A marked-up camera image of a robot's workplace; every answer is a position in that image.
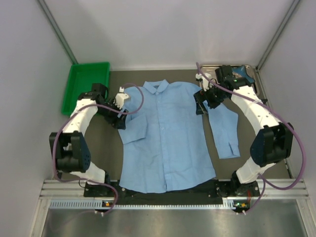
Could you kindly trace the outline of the light blue button shirt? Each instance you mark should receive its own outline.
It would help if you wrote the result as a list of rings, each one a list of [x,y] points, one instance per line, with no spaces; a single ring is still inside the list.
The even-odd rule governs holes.
[[[185,190],[215,178],[202,116],[199,86],[166,80],[129,87],[120,186],[141,193]]]

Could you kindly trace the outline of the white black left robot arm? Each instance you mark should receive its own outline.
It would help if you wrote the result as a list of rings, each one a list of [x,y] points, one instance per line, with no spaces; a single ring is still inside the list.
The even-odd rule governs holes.
[[[86,130],[92,118],[99,114],[115,129],[125,129],[126,113],[123,110],[130,97],[120,87],[116,96],[107,101],[109,89],[94,83],[89,92],[82,92],[77,99],[71,121],[49,136],[54,167],[58,172],[70,173],[87,180],[91,185],[110,184],[109,174],[91,161],[91,153],[85,140]]]

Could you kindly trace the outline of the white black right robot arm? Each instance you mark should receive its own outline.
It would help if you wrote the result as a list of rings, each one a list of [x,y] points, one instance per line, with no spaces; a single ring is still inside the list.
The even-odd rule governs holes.
[[[231,177],[231,189],[240,195],[259,175],[290,156],[293,127],[274,116],[258,98],[253,79],[237,77],[230,65],[220,66],[215,74],[216,78],[201,70],[196,74],[201,86],[194,94],[197,114],[205,114],[207,107],[215,109],[225,99],[230,99],[246,116],[256,135],[250,147],[250,158]]]

